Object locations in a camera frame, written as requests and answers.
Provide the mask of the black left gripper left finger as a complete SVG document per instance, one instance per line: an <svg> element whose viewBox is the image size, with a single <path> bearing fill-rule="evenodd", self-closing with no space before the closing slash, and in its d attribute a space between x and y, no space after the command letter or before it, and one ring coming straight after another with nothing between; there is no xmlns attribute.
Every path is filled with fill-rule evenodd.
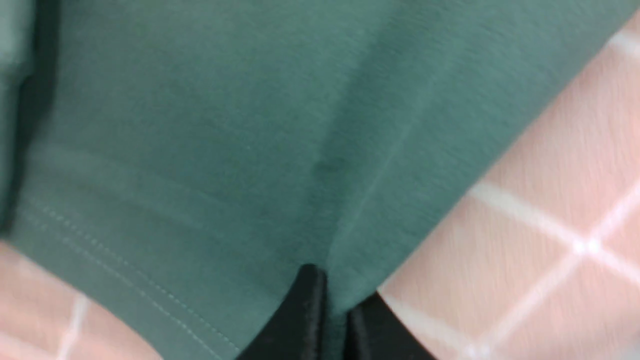
<svg viewBox="0 0 640 360"><path fill-rule="evenodd" d="M320 359L326 303L325 272L302 265L278 309L238 360Z"/></svg>

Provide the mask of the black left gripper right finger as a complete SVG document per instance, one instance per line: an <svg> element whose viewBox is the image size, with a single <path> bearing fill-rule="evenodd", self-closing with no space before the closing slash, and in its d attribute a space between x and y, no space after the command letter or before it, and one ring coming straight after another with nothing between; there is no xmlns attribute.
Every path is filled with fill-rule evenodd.
<svg viewBox="0 0 640 360"><path fill-rule="evenodd" d="M346 360L434 360L375 292L347 315Z"/></svg>

